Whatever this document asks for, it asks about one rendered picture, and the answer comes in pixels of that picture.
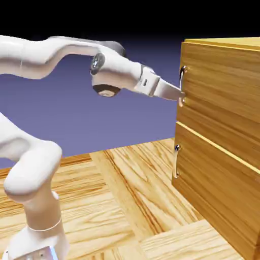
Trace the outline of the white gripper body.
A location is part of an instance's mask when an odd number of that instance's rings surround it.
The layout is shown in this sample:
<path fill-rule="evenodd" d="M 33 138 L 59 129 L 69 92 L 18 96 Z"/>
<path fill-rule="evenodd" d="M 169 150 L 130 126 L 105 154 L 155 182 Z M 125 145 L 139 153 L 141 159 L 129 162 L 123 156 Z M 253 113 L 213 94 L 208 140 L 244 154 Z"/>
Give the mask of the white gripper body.
<path fill-rule="evenodd" d="M 185 93 L 180 88 L 160 78 L 153 96 L 170 101 L 178 101 L 185 97 Z"/>

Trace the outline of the wooden cabinet door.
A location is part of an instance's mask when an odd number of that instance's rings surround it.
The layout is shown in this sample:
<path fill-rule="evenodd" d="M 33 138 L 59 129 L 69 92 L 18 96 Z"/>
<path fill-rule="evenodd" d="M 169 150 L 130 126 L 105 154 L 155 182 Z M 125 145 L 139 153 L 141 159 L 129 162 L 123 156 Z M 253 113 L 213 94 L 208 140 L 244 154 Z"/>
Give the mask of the wooden cabinet door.
<path fill-rule="evenodd" d="M 177 120 L 260 169 L 260 50 L 183 42 Z"/>
<path fill-rule="evenodd" d="M 173 185 L 238 249 L 260 247 L 260 174 L 181 123 Z"/>

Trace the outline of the light wood cabinet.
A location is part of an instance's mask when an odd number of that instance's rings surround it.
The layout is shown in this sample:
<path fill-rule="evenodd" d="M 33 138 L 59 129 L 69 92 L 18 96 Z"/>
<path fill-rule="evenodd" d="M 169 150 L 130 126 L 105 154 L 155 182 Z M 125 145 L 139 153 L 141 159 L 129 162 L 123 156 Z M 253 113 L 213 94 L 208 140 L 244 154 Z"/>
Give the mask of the light wood cabinet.
<path fill-rule="evenodd" d="M 260 260 L 260 37 L 187 39 L 173 186 L 240 253 Z"/>

